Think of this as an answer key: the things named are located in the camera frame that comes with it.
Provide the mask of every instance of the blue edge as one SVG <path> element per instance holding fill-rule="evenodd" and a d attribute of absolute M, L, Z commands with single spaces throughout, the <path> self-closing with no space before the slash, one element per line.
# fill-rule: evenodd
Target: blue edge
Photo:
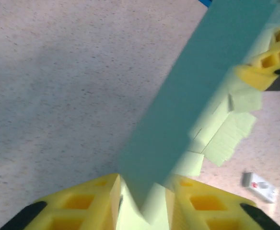
<path fill-rule="evenodd" d="M 209 7 L 211 4 L 211 0 L 199 0 L 203 5 Z"/>

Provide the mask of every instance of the small white box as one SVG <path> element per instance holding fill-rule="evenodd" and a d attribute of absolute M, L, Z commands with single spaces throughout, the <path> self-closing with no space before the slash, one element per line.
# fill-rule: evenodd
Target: small white box
<path fill-rule="evenodd" d="M 277 189 L 254 172 L 245 172 L 242 179 L 242 186 L 251 191 L 267 203 L 275 203 Z"/>

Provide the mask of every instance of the speckled floor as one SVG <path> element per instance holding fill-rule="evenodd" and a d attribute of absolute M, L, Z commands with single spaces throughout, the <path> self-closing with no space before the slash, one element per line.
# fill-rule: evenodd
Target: speckled floor
<path fill-rule="evenodd" d="M 38 197 L 116 172 L 205 10 L 197 0 L 0 0 L 0 226 Z M 265 94 L 257 115 L 233 160 L 205 162 L 200 180 L 248 196 L 238 183 L 249 168 L 280 186 L 280 93 Z M 280 223 L 280 201 L 276 210 Z"/>

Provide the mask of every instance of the white object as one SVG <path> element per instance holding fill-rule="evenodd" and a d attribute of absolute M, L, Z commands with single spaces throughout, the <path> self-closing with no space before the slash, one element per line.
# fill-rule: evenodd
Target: white object
<path fill-rule="evenodd" d="M 242 186 L 251 191 L 267 203 L 275 203 L 277 189 L 254 172 L 247 172 L 243 175 Z"/>

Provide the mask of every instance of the light blue foam block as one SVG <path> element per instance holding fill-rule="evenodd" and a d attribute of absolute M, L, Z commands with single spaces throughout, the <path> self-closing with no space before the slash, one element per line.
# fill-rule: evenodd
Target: light blue foam block
<path fill-rule="evenodd" d="M 119 156 L 119 172 L 139 208 L 190 146 L 190 129 L 276 7 L 267 0 L 212 2 Z"/>

